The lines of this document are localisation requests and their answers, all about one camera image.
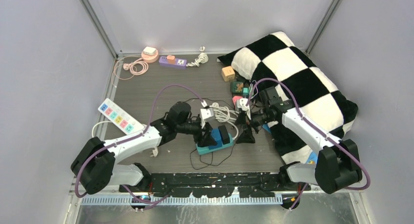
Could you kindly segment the pink plug adapter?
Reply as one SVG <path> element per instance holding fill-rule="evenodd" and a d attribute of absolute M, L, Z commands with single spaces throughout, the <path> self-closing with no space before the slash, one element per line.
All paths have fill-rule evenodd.
<path fill-rule="evenodd" d="M 236 107 L 237 101 L 240 100 L 240 99 L 242 99 L 242 98 L 243 98 L 242 96 L 237 96 L 237 95 L 233 96 L 232 97 L 233 105 Z"/>

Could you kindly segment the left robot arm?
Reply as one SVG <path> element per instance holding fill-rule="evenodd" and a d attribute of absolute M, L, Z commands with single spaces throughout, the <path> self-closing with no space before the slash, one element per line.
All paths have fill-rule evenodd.
<path fill-rule="evenodd" d="M 102 141 L 90 138 L 71 165 L 76 176 L 75 194 L 82 185 L 86 194 L 100 192 L 108 185 L 125 185 L 139 192 L 146 191 L 151 183 L 151 174 L 140 163 L 121 165 L 124 159 L 145 151 L 156 149 L 176 138 L 177 134 L 192 135 L 200 146 L 215 144 L 209 124 L 215 119 L 211 105 L 202 102 L 200 114 L 194 119 L 187 102 L 177 102 L 165 115 L 148 124 L 143 130 L 113 140 Z"/>

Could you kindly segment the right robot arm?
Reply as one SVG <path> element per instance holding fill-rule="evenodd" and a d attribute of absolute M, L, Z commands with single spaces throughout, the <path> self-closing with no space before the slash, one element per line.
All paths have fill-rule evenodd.
<path fill-rule="evenodd" d="M 291 190 L 298 183 L 310 183 L 332 194 L 362 180 L 363 172 L 359 166 L 359 153 L 354 141 L 343 141 L 326 133 L 313 121 L 305 118 L 293 100 L 283 101 L 269 88 L 261 91 L 259 96 L 264 107 L 257 112 L 251 112 L 246 98 L 236 101 L 235 107 L 239 111 L 236 125 L 243 129 L 237 142 L 254 143 L 252 131 L 257 132 L 259 126 L 277 121 L 298 136 L 317 155 L 316 163 L 296 161 L 280 167 L 278 180 L 283 189 Z"/>

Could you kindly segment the blue cube socket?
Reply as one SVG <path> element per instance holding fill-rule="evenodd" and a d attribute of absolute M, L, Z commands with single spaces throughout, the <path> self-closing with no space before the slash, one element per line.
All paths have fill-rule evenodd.
<path fill-rule="evenodd" d="M 211 136 L 215 140 L 216 145 L 209 145 L 209 149 L 220 148 L 223 146 L 218 128 L 212 129 Z"/>

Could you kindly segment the teal usb power strip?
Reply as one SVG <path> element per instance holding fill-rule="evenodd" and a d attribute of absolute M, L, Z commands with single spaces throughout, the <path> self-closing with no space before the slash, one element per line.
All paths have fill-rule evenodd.
<path fill-rule="evenodd" d="M 231 136 L 230 133 L 228 133 L 228 138 L 229 138 L 229 143 L 224 144 L 221 138 L 220 133 L 214 133 L 212 134 L 213 138 L 216 141 L 216 145 L 211 145 L 211 146 L 207 146 L 207 147 L 200 147 L 198 144 L 196 144 L 196 150 L 198 152 L 199 155 L 204 155 L 207 153 L 212 153 L 214 151 L 218 151 L 221 149 L 226 149 L 228 147 L 233 146 L 233 138 Z"/>

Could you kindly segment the black power adapter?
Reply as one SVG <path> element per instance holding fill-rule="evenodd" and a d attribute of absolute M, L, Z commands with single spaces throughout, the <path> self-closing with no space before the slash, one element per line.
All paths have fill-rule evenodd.
<path fill-rule="evenodd" d="M 218 127 L 219 134 L 221 137 L 222 144 L 229 144 L 230 143 L 230 136 L 228 134 L 227 128 L 225 125 L 221 125 Z"/>

